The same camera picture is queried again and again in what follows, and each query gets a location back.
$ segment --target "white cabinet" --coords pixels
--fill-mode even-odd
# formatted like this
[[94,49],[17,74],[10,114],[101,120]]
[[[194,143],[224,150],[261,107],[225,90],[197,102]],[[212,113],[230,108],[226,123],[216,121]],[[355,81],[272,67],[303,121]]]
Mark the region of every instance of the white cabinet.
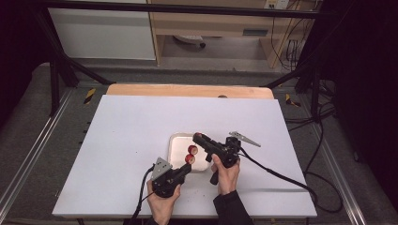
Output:
[[[145,0],[96,2],[146,3]],[[147,12],[49,10],[62,46],[70,57],[155,60]]]

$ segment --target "metal rail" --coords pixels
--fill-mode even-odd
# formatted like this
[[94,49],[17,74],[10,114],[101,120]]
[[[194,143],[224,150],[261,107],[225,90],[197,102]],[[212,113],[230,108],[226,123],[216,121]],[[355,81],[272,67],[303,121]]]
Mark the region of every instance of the metal rail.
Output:
[[6,218],[6,215],[9,209],[11,208],[11,205],[14,203],[15,199],[18,196],[18,193],[20,192],[21,188],[23,187],[23,184],[25,183],[27,177],[29,176],[29,173],[32,171],[33,167],[35,166],[41,151],[43,150],[47,141],[50,139],[50,136],[53,133],[53,130],[56,124],[58,123],[59,118],[62,116],[64,110],[67,108],[72,93],[73,93],[72,88],[68,89],[65,92],[64,96],[61,99],[60,108],[58,109],[58,111],[55,113],[54,116],[48,119],[46,125],[38,135],[38,138],[36,139],[28,155],[23,161],[20,169],[17,171],[14,178],[9,183],[8,188],[1,197],[0,224],[2,224],[2,222]]
[[[304,111],[308,116],[312,116],[310,113],[310,103],[308,99],[303,95],[298,95],[300,102],[303,106]],[[316,138],[319,140],[321,128],[318,124],[312,124]],[[355,200],[354,194],[351,191],[350,186],[345,180],[344,174],[337,163],[336,158],[330,150],[329,144],[326,139],[321,144],[321,153],[326,165],[328,166],[331,177],[336,187],[339,189],[342,198],[344,200],[345,211],[351,220],[353,225],[366,225],[365,217],[360,210],[360,206]]]

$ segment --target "right hand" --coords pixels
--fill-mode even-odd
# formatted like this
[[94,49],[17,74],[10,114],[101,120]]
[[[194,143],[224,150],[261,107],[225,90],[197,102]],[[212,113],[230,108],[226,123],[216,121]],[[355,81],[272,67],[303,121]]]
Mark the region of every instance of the right hand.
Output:
[[225,168],[220,158],[212,154],[214,164],[211,166],[213,172],[219,172],[219,194],[226,195],[237,189],[237,176],[239,175],[240,160],[237,160],[234,166]]

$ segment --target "red object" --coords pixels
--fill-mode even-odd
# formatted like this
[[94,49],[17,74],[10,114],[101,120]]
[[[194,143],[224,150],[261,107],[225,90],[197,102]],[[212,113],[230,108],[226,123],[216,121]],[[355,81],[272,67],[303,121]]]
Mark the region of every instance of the red object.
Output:
[[198,153],[198,147],[196,147],[195,145],[190,145],[188,147],[188,152],[192,155],[196,155]]
[[188,154],[185,156],[185,162],[188,164],[193,164],[195,162],[195,156],[192,154]]

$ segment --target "small tray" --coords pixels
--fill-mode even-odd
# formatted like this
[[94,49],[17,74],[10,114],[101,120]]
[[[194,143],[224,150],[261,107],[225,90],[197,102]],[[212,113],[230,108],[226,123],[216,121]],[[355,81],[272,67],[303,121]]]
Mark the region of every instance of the small tray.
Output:
[[198,153],[195,155],[195,162],[192,164],[192,173],[203,173],[210,163],[206,161],[207,153],[205,149],[197,145],[192,140],[192,133],[176,133],[170,137],[168,161],[173,165],[173,169],[180,168],[185,162],[185,156],[189,154],[188,147],[195,145]]

